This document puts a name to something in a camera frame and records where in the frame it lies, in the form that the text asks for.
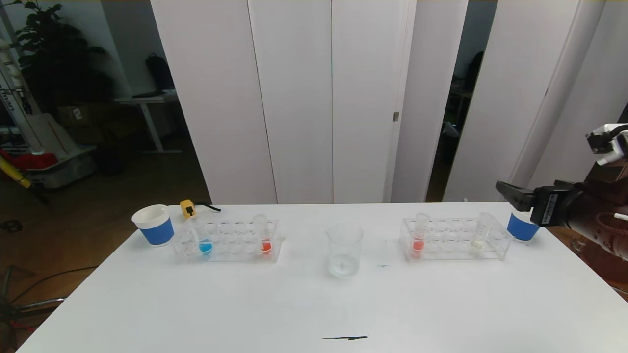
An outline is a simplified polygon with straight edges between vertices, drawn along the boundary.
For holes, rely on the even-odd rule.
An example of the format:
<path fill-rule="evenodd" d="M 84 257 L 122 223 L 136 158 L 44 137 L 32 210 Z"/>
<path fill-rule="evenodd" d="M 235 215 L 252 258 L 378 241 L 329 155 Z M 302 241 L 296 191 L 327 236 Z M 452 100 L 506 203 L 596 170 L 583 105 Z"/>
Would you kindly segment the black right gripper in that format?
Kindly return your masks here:
<path fill-rule="evenodd" d="M 584 228 L 594 214 L 597 195 L 589 185 L 562 180 L 534 191 L 496 181 L 496 190 L 517 211 L 531 210 L 530 221 L 539 227 Z"/>

